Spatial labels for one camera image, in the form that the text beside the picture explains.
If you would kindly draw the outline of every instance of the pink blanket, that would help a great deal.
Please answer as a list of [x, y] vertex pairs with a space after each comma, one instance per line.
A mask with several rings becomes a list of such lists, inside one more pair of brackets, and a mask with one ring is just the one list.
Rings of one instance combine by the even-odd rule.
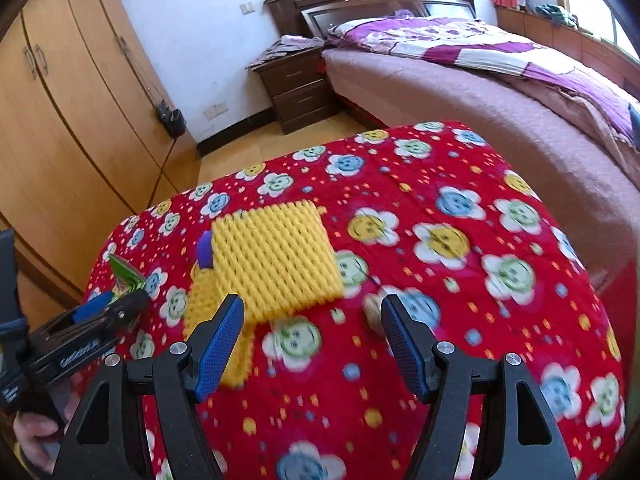
[[[340, 46], [516, 76], [552, 86], [587, 101], [610, 126], [607, 135], [638, 155], [628, 111], [629, 103], [639, 105], [635, 98], [565, 54], [480, 20], [354, 20], [334, 27], [329, 39]], [[620, 163], [619, 156], [612, 156]]]

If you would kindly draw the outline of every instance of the nightstand drawer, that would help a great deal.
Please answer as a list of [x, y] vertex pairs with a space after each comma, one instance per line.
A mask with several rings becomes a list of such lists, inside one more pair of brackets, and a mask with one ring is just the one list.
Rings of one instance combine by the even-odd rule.
[[332, 102], [331, 89], [324, 79], [287, 92], [273, 100], [276, 113], [283, 123]]
[[319, 59], [318, 51], [298, 54], [286, 63], [262, 70], [260, 76], [264, 87], [270, 96], [277, 96], [320, 79]]

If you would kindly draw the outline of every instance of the light switch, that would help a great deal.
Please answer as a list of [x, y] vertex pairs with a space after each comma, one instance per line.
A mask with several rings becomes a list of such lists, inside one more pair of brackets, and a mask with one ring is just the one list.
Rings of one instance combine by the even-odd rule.
[[243, 14], [249, 14], [251, 12], [255, 12], [255, 7], [253, 2], [247, 2], [245, 4], [240, 4], [240, 9]]

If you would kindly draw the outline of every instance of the wardrobe handle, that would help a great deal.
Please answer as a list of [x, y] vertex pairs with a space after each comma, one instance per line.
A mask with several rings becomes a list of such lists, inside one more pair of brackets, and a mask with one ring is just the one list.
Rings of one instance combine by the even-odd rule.
[[44, 75], [49, 75], [49, 65], [47, 64], [47, 58], [44, 56], [44, 51], [40, 48], [40, 45], [36, 43], [36, 52], [40, 56], [40, 60], [42, 62], [42, 71]]
[[36, 75], [36, 60], [33, 57], [33, 54], [31, 53], [31, 50], [29, 50], [28, 47], [25, 47], [22, 52], [24, 53], [24, 57], [27, 58], [27, 63], [29, 63], [29, 68], [31, 68], [31, 77], [33, 77], [34, 79], [37, 78]]

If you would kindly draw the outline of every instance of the wooden wardrobe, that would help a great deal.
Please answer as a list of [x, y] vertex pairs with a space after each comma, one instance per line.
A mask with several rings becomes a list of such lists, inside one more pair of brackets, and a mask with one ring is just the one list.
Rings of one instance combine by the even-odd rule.
[[120, 0], [29, 0], [0, 42], [0, 229], [33, 328], [79, 303], [117, 224], [196, 185], [162, 98]]

